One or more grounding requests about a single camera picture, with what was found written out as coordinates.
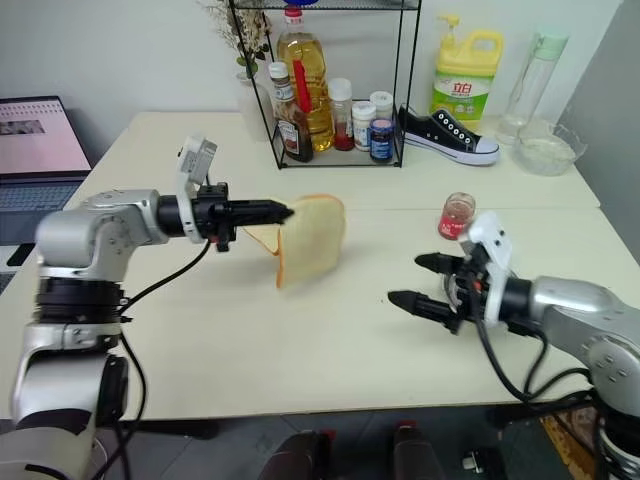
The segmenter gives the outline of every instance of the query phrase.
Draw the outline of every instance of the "white jar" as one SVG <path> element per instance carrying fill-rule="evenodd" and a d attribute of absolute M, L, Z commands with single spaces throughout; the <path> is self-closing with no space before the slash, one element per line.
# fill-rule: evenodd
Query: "white jar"
<path fill-rule="evenodd" d="M 393 95 L 389 92 L 373 92 L 369 101 L 376 106 L 376 118 L 393 120 Z"/>
<path fill-rule="evenodd" d="M 371 120 L 376 118 L 376 106 L 366 100 L 355 102 L 351 107 L 351 116 L 353 117 L 353 139 L 356 148 L 368 152 L 371 138 L 369 126 Z"/>

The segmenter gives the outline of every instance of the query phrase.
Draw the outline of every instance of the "green label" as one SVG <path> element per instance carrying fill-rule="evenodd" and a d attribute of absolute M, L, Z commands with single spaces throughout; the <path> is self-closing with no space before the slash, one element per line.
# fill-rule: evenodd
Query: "green label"
<path fill-rule="evenodd" d="M 431 112 L 446 108 L 458 120 L 480 120 L 493 77 L 452 75 L 436 71 Z"/>

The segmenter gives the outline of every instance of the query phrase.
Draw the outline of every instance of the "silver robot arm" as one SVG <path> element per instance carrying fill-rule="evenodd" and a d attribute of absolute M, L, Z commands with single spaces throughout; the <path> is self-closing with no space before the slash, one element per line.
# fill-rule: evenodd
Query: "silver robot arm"
<path fill-rule="evenodd" d="M 521 335 L 543 332 L 551 345 L 588 368 L 603 419 L 600 440 L 616 476 L 640 479 L 640 310 L 592 283 L 516 278 L 509 268 L 511 242 L 493 212 L 470 225 L 461 245 L 465 257 L 416 258 L 418 265 L 445 275 L 448 304 L 410 291 L 389 292 L 390 301 L 452 333 L 465 320 L 488 327 L 504 322 Z M 473 318 L 472 296 L 481 303 L 479 319 Z"/>
<path fill-rule="evenodd" d="M 40 286 L 12 396 L 15 430 L 0 436 L 0 478 L 85 478 L 95 429 L 126 409 L 128 367 L 118 345 L 127 299 L 120 289 L 137 247 L 187 236 L 227 251 L 241 225 L 282 223 L 270 200 L 228 200 L 202 186 L 215 144 L 189 138 L 178 156 L 177 196 L 111 191 L 56 212 L 38 227 Z"/>

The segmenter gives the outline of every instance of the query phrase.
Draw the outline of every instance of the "sneaker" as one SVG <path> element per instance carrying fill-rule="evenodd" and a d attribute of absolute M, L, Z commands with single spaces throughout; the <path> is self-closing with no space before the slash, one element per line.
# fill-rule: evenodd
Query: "sneaker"
<path fill-rule="evenodd" d="M 494 140 L 467 130 L 447 110 L 421 117 L 403 106 L 398 123 L 401 128 L 406 125 L 406 143 L 431 148 L 458 163 L 493 165 L 500 158 L 500 147 Z"/>

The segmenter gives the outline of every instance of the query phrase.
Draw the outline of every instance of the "dish soap bottle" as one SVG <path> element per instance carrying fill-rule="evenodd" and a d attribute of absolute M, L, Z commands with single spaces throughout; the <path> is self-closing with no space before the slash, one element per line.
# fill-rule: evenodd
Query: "dish soap bottle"
<path fill-rule="evenodd" d="M 307 113 L 313 149 L 322 152 L 333 144 L 333 121 L 325 74 L 327 67 L 322 46 L 304 31 L 302 10 L 284 11 L 287 30 L 278 38 L 278 60 L 284 62 L 295 79 L 294 92 L 300 108 Z"/>
<path fill-rule="evenodd" d="M 282 62 L 269 65 L 276 97 L 275 116 L 287 156 L 299 162 L 310 162 L 313 158 L 311 135 L 307 116 L 293 98 L 287 66 Z"/>
<path fill-rule="evenodd" d="M 475 30 L 464 42 L 456 44 L 453 29 L 460 18 L 457 15 L 438 18 L 449 24 L 449 33 L 440 42 L 430 112 L 445 108 L 466 127 L 474 129 L 482 118 L 500 63 L 502 34 Z"/>

